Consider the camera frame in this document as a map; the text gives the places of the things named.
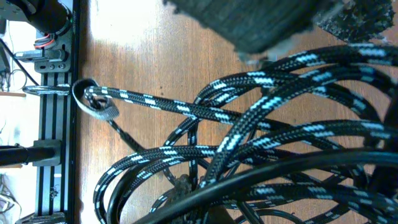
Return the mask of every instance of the wood grain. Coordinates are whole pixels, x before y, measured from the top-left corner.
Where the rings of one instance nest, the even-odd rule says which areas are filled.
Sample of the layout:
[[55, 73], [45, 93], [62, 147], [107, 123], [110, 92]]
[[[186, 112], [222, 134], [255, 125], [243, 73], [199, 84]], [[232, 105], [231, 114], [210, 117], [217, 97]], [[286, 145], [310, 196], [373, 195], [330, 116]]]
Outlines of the wood grain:
[[[81, 11], [80, 74], [82, 78], [94, 78], [100, 85], [192, 102], [209, 82], [253, 69], [238, 60], [232, 45], [214, 32], [202, 29], [191, 18], [173, 15], [173, 7], [164, 7], [161, 1], [86, 0], [81, 4]], [[396, 30], [394, 28], [385, 33], [394, 44], [398, 43]], [[320, 29], [301, 35], [295, 41], [295, 48], [289, 53], [341, 44]], [[383, 69], [397, 76], [396, 70]], [[385, 113], [389, 101], [378, 91], [357, 82], [342, 84], [364, 95], [381, 114]], [[243, 112], [259, 97], [259, 91], [255, 90], [226, 108]], [[121, 114], [116, 122], [148, 148], [162, 145], [170, 132], [185, 118], [120, 101], [116, 101], [116, 104]], [[290, 124], [325, 119], [357, 119], [352, 112], [337, 103], [312, 95], [298, 97], [269, 117]], [[92, 223], [96, 220], [92, 195], [98, 179], [113, 163], [131, 151], [108, 124], [84, 113], [79, 113], [79, 124], [76, 220]], [[229, 128], [224, 124], [204, 121], [200, 124], [198, 142], [218, 145]], [[361, 145], [360, 138], [337, 140], [345, 146]], [[178, 142], [186, 143], [186, 138]], [[301, 153], [316, 150], [300, 143], [282, 148]], [[183, 164], [172, 170], [175, 175], [180, 175], [188, 169]], [[309, 173], [322, 179], [329, 175], [318, 171]], [[116, 181], [106, 192], [106, 206]], [[169, 188], [171, 185], [161, 175], [149, 179], [129, 199], [121, 223], [132, 223], [146, 215], [152, 203]], [[294, 212], [305, 220], [327, 211], [334, 204], [321, 200], [302, 200], [276, 209]], [[240, 215], [239, 212], [231, 213], [234, 217]], [[289, 223], [273, 217], [264, 220], [266, 223]], [[333, 223], [365, 221], [360, 215], [349, 212]]]

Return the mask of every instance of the black cylinder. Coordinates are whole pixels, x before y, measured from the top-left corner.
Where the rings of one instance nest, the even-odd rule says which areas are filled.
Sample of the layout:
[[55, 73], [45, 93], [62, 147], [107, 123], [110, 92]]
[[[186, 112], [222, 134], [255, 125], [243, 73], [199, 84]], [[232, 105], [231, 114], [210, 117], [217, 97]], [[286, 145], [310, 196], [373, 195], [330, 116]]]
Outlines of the black cylinder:
[[0, 146], [0, 166], [50, 159], [55, 151], [44, 147]]
[[27, 18], [32, 26], [46, 34], [60, 32], [68, 25], [68, 11], [57, 0], [43, 0], [36, 13]]

